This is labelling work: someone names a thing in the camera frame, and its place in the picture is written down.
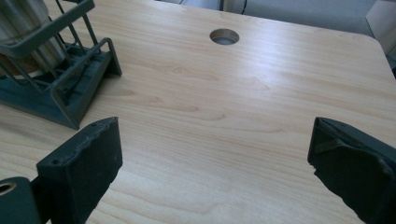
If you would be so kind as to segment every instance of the light wood surface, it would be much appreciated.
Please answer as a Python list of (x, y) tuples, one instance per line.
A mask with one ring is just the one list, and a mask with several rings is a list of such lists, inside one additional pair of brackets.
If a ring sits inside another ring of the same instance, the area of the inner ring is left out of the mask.
[[(361, 223), (306, 156), (319, 116), (396, 147), (396, 81), (375, 40), (156, 1), (95, 4), (93, 29), (113, 39), (123, 76), (103, 81), (81, 127), (120, 117), (124, 164), (89, 223)], [(239, 42), (213, 43), (218, 28)], [(76, 133), (0, 114), (0, 179), (33, 179)]]

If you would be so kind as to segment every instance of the black cable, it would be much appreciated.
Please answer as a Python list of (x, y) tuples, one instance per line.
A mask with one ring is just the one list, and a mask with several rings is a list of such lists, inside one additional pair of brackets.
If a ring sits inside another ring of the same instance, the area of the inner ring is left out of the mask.
[(242, 10), (241, 15), (243, 15), (245, 13), (245, 9), (247, 9), (247, 5), (248, 5), (248, 0), (245, 0), (244, 9)]

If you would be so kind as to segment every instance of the wooden tabletop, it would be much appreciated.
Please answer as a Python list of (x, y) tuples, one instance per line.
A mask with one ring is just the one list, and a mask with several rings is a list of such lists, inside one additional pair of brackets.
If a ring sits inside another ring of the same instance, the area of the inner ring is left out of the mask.
[[(89, 223), (361, 223), (306, 157), (315, 117), (396, 147), (396, 80), (375, 40), (158, 1), (95, 4), (93, 29), (114, 41), (123, 76), (104, 79), (80, 126), (118, 116), (123, 166)], [(239, 42), (212, 42), (219, 28)], [(0, 179), (33, 179), (76, 133), (0, 114)]]

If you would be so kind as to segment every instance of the dish rack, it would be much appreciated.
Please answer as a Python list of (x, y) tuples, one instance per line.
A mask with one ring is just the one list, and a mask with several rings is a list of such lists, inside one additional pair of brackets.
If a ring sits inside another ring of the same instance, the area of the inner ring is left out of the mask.
[[(23, 76), (17, 79), (10, 72), (0, 74), (0, 103), (77, 130), (103, 75), (121, 75), (120, 64), (111, 39), (96, 39), (87, 17), (88, 11), (94, 8), (92, 0), (69, 1), (77, 4), (67, 12), (59, 0), (55, 1), (61, 16), (17, 44), (0, 44), (0, 54)], [(74, 28), (73, 23), (80, 18), (91, 37), (91, 48), (83, 46)], [(66, 27), (74, 39), (71, 43), (64, 42), (60, 35)], [(49, 71), (43, 76), (31, 77), (18, 59), (28, 57), (51, 38), (55, 38), (62, 49), (64, 61), (56, 68), (47, 66)]]

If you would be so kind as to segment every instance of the table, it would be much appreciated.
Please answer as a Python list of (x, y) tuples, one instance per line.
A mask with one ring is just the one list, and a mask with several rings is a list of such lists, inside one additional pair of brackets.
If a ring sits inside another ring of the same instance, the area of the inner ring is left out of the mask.
[[(118, 116), (124, 164), (88, 223), (361, 223), (306, 156), (315, 117), (396, 147), (396, 80), (375, 40), (157, 1), (95, 4), (93, 29), (113, 39), (123, 76), (104, 79), (80, 126)], [(215, 44), (218, 28), (239, 42)], [(0, 179), (33, 179), (76, 133), (0, 114)]]

